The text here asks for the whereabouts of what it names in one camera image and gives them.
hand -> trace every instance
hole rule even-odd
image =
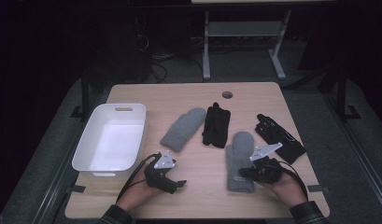
[[[299,184],[290,175],[285,173],[283,173],[280,179],[274,184],[259,182],[257,182],[257,184],[271,190],[277,198],[288,207],[307,202]]]
[[[148,186],[147,181],[145,181],[144,175],[144,170],[147,166],[147,164],[144,164],[144,166],[138,171],[137,175],[132,181],[132,184],[137,183],[139,181],[142,182],[129,187],[116,203],[117,206],[119,206],[127,212],[131,212],[138,205],[144,203],[154,195],[164,192],[160,189],[151,188],[150,186]]]

sleeve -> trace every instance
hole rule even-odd
[[[290,208],[296,224],[329,224],[315,202],[300,203]]]
[[[111,205],[96,224],[131,224],[133,218],[116,205]]]

black device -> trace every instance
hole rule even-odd
[[[243,168],[239,170],[239,174],[245,178],[251,178],[252,180],[260,183],[274,184],[277,182],[283,173],[290,175],[299,184],[304,196],[308,199],[307,189],[304,185],[304,181],[298,176],[296,171],[294,172],[282,167],[280,161],[275,158],[270,159],[265,156],[261,159],[255,160],[253,166],[250,168]]]
[[[123,193],[132,186],[132,181],[134,177],[138,174],[140,169],[144,166],[144,164],[150,159],[155,158],[146,168],[144,171],[146,181],[148,186],[152,188],[161,189],[165,192],[169,192],[173,194],[176,192],[177,188],[182,188],[186,180],[180,180],[180,181],[173,181],[165,176],[167,172],[169,172],[171,169],[174,168],[176,160],[171,159],[170,155],[168,154],[168,151],[166,151],[163,155],[161,152],[158,154],[152,154],[146,157],[144,160],[142,160],[139,165],[135,168],[133,173],[130,175],[129,179],[124,184],[123,188],[121,189],[117,200],[123,195]]]
[[[169,172],[172,168],[162,168],[157,169],[156,166],[159,159],[162,157],[162,154],[159,153],[160,156],[156,157],[153,162],[151,162],[147,168],[145,168],[144,174],[147,179],[148,186],[152,188],[161,189],[165,192],[169,192],[173,194],[176,192],[177,188],[182,188],[186,180],[180,180],[180,181],[173,181],[165,176],[167,172]]]
[[[259,114],[257,118],[260,123],[257,124],[255,131],[267,144],[276,144],[280,142],[283,145],[276,151],[276,153],[284,161],[293,164],[298,157],[306,152],[306,149],[301,143],[273,119],[262,114]]]

white plastic basket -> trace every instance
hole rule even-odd
[[[141,160],[147,109],[141,104],[97,106],[80,137],[72,166],[88,177],[127,179]]]

wooden table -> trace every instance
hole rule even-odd
[[[230,91],[233,98],[222,97]],[[112,88],[108,103],[141,103],[147,108],[148,132],[144,158],[164,152],[160,140],[170,125],[194,107],[208,109],[214,102],[232,113],[227,145],[240,131],[250,132],[257,146],[266,143],[254,131],[257,115],[274,119],[295,138],[301,140],[280,88],[273,82],[197,83],[197,84],[139,84]],[[167,177],[188,180],[175,194],[158,195],[133,211],[135,218],[273,218],[290,217],[288,208],[268,189],[256,186],[255,193],[230,192],[226,189],[225,151],[202,144],[202,125],[181,152],[171,151],[177,166]],[[281,160],[275,153],[271,157]],[[318,185],[316,175],[306,154],[293,167],[307,186]],[[73,192],[65,214],[70,218],[100,217],[116,201],[123,181],[91,181],[78,176],[77,185],[85,186],[83,193]],[[321,191],[309,192],[324,214],[330,210]]]

